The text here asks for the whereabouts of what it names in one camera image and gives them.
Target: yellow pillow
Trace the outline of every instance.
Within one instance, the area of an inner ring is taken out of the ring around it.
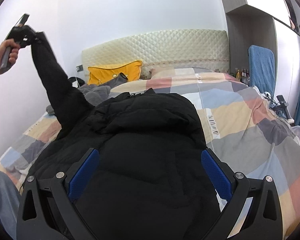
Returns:
[[[103,84],[115,78],[121,72],[128,78],[128,82],[138,80],[141,73],[141,65],[142,61],[136,60],[128,64],[99,65],[88,67],[88,70],[90,72],[88,85]]]

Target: bed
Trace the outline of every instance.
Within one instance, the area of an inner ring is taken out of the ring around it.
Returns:
[[[207,146],[221,161],[249,178],[274,178],[285,237],[300,222],[300,139],[285,120],[268,109],[258,89],[226,73],[229,54],[225,38],[225,32],[209,30],[146,33],[84,50],[82,61],[86,70],[91,64],[143,60],[147,80],[120,85],[111,90],[110,97],[153,88],[156,93],[178,93],[189,99],[197,109]],[[2,155],[0,170],[17,188],[60,128],[54,116],[45,114]],[[218,201],[222,209],[226,201],[219,197]],[[247,199],[231,235],[240,230],[250,203]]]

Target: bottle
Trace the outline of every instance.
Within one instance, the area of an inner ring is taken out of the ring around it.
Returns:
[[[237,78],[237,80],[240,80],[240,79],[241,79],[241,74],[240,74],[240,70],[239,70],[239,69],[238,69],[236,78]]]
[[[241,78],[240,78],[240,82],[243,82],[243,77],[244,77],[244,70],[241,70]]]
[[[242,75],[243,75],[242,81],[243,81],[243,83],[245,83],[246,82],[246,77],[247,77],[246,76],[246,69],[243,70]]]

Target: blue gripper pad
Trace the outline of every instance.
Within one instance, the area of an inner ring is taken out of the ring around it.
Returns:
[[[201,153],[201,164],[220,198],[230,201],[231,183],[207,150]]]
[[[68,197],[71,202],[81,197],[98,165],[99,152],[94,149],[69,182]]]

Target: bedsheet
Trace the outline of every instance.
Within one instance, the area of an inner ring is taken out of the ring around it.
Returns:
[[[195,73],[169,78],[139,80],[111,90],[122,92],[178,93],[197,109],[207,146],[233,171],[249,178],[274,178],[283,217],[283,236],[300,221],[300,139],[290,126],[268,109],[267,101],[253,88],[224,73]],[[60,130],[55,117],[44,115],[0,158],[0,170],[19,188],[42,149]],[[226,201],[218,198],[220,209]],[[232,231],[238,232],[248,212],[246,201]]]
[[[54,115],[45,113],[0,157],[0,171],[6,173],[19,190],[29,168],[42,150],[53,141],[61,125]]]

